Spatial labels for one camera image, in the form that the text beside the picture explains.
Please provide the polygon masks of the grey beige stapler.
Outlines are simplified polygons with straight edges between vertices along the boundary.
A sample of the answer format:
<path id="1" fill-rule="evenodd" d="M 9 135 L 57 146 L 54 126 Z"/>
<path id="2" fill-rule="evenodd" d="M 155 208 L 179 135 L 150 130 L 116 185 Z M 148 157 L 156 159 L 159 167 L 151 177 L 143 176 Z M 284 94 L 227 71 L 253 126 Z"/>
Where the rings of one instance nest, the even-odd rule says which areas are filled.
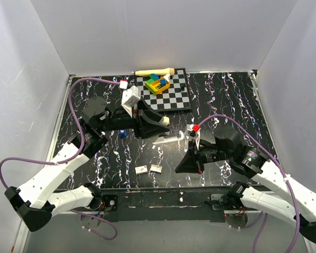
<path id="1" fill-rule="evenodd" d="M 181 141 L 184 139 L 184 133 L 181 130 L 171 130 L 159 133 L 154 137 L 150 138 L 153 144 L 166 144 L 170 142 Z"/>

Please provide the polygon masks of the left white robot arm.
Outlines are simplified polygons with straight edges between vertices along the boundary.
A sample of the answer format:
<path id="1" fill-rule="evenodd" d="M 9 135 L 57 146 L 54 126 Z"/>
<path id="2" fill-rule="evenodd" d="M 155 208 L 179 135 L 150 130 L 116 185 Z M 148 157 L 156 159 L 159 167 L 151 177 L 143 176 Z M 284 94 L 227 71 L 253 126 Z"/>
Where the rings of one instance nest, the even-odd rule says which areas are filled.
<path id="1" fill-rule="evenodd" d="M 26 183 L 5 191 L 6 198 L 31 232 L 40 230 L 62 212 L 79 207 L 95 211 L 102 205 L 102 190 L 92 183 L 60 193 L 55 190 L 107 144 L 104 132 L 132 129 L 137 138 L 149 139 L 170 130 L 170 119 L 142 99 L 136 102 L 132 114 L 128 114 L 121 108 L 110 111 L 101 96 L 90 98 L 81 111 L 79 123 L 83 131 L 73 134 L 51 162 Z"/>

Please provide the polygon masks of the blue stapler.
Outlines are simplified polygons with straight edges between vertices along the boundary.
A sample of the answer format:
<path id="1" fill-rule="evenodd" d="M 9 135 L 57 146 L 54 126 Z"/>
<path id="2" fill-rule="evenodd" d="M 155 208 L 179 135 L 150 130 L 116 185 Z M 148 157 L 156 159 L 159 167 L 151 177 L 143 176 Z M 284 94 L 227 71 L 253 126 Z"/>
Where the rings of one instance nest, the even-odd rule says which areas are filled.
<path id="1" fill-rule="evenodd" d="M 127 131 L 125 129 L 121 129 L 119 130 L 119 135 L 120 135 L 120 138 L 126 138 Z"/>

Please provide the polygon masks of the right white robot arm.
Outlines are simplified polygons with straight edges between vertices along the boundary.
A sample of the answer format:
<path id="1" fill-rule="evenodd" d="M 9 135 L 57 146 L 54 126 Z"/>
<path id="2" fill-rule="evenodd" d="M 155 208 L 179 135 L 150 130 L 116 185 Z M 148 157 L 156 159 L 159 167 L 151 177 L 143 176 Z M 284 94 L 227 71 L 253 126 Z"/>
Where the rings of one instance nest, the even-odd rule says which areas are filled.
<path id="1" fill-rule="evenodd" d="M 221 128 L 214 137 L 215 143 L 190 139 L 187 153 L 175 172 L 201 174 L 206 163 L 228 161 L 235 172 L 262 184 L 276 196 L 237 182 L 226 194 L 226 206 L 236 210 L 257 209 L 293 226 L 299 221 L 299 233 L 316 244 L 316 193 L 289 175 L 282 176 L 269 156 L 248 146 L 239 132 Z"/>

